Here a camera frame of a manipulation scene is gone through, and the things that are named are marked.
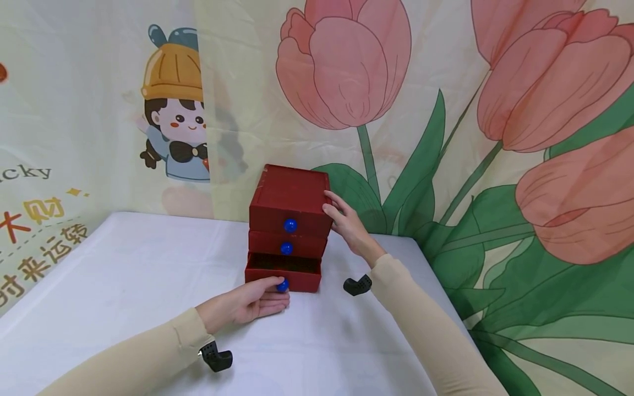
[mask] cartoon girl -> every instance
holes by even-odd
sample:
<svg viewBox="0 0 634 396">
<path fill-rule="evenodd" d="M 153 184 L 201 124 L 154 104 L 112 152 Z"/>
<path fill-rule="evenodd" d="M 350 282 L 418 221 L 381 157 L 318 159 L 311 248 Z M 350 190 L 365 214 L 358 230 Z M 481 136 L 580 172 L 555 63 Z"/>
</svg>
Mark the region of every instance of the cartoon girl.
<svg viewBox="0 0 634 396">
<path fill-rule="evenodd" d="M 147 141 L 146 150 L 140 157 L 145 166 L 152 169 L 163 160 L 165 174 L 172 179 L 209 182 L 207 124 L 197 32 L 180 28 L 167 39 L 159 26 L 152 25 L 148 35 L 158 49 L 147 63 L 141 89 L 145 117 L 138 127 L 147 135 Z M 225 117 L 228 115 L 228 112 L 220 113 Z M 241 174 L 247 165 L 242 159 L 237 127 L 228 129 L 232 130 L 234 132 L 227 133 L 219 143 L 224 151 L 231 152 L 238 165 L 237 172 Z"/>
</svg>

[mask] black clip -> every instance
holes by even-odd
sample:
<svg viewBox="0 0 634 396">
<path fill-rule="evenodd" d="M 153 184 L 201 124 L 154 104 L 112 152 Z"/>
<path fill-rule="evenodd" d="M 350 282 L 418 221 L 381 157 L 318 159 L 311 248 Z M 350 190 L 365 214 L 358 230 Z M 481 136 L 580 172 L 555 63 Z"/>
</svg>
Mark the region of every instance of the black clip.
<svg viewBox="0 0 634 396">
<path fill-rule="evenodd" d="M 200 349 L 202 360 L 207 363 L 214 373 L 227 370 L 233 364 L 233 354 L 230 350 L 218 352 L 216 341 L 211 341 Z"/>
<path fill-rule="evenodd" d="M 344 282 L 344 290 L 351 296 L 358 296 L 359 294 L 367 293 L 372 287 L 372 279 L 369 276 L 364 275 L 358 281 L 352 278 L 346 279 Z"/>
</svg>

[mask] printed backdrop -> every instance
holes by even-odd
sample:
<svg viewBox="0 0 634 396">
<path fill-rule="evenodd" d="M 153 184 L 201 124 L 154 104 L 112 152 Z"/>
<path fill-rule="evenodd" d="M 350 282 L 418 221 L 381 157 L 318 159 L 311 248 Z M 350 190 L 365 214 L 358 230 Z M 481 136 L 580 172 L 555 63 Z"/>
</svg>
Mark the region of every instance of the printed backdrop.
<svg viewBox="0 0 634 396">
<path fill-rule="evenodd" d="M 123 0 L 0 15 L 0 313 L 114 210 L 328 172 L 509 394 L 634 395 L 628 0 Z"/>
</svg>

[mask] beige sleeve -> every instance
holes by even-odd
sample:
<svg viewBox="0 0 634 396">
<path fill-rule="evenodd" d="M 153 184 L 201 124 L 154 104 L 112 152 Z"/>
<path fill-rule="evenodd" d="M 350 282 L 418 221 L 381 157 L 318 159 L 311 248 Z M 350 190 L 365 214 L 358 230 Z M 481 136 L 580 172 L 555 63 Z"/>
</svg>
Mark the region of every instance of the beige sleeve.
<svg viewBox="0 0 634 396">
<path fill-rule="evenodd" d="M 214 340 L 192 308 L 83 362 L 38 396 L 140 396 L 194 363 Z"/>
<path fill-rule="evenodd" d="M 439 396 L 508 396 L 460 328 L 391 255 L 370 272 L 372 292 L 394 317 Z"/>
</svg>

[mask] white tablecloth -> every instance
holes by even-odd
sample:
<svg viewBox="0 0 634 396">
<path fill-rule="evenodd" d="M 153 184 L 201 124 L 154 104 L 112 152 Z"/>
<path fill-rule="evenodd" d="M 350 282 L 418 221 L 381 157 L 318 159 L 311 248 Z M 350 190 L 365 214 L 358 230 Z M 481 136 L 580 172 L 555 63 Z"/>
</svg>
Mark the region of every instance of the white tablecloth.
<svg viewBox="0 0 634 396">
<path fill-rule="evenodd" d="M 34 395 L 95 353 L 243 283 L 248 229 L 112 214 L 0 318 L 0 395 Z M 377 239 L 462 326 L 416 243 Z M 293 293 L 284 313 L 217 335 L 219 348 L 233 352 L 230 369 L 214 374 L 197 362 L 155 394 L 434 395 L 376 298 L 342 289 L 346 278 L 367 270 L 331 233 L 318 293 Z"/>
</svg>

